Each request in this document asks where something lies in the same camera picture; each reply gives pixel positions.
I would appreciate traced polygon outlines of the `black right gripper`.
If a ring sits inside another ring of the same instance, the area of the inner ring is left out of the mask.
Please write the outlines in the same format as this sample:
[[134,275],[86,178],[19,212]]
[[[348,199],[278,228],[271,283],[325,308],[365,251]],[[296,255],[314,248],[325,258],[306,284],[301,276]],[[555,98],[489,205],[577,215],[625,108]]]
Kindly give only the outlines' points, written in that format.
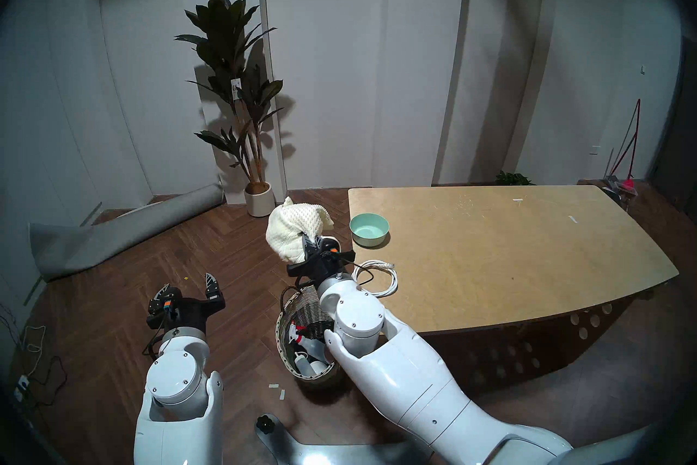
[[354,251],[339,251],[339,241],[334,236],[321,236],[321,251],[317,237],[302,234],[302,248],[304,257],[308,258],[301,263],[288,264],[286,271],[289,277],[301,279],[308,277],[315,282],[323,282],[325,279],[346,272],[345,265],[352,265],[356,259]]

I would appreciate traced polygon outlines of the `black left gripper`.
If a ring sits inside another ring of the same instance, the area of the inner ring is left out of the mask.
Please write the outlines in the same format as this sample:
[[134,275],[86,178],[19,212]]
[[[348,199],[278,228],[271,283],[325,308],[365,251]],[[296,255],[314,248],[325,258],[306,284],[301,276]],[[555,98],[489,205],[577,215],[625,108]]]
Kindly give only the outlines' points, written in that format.
[[170,283],[165,284],[149,300],[147,326],[152,330],[163,329],[166,333],[176,328],[194,328],[207,335],[208,317],[223,310],[226,303],[212,274],[205,274],[205,282],[205,300],[171,294]]

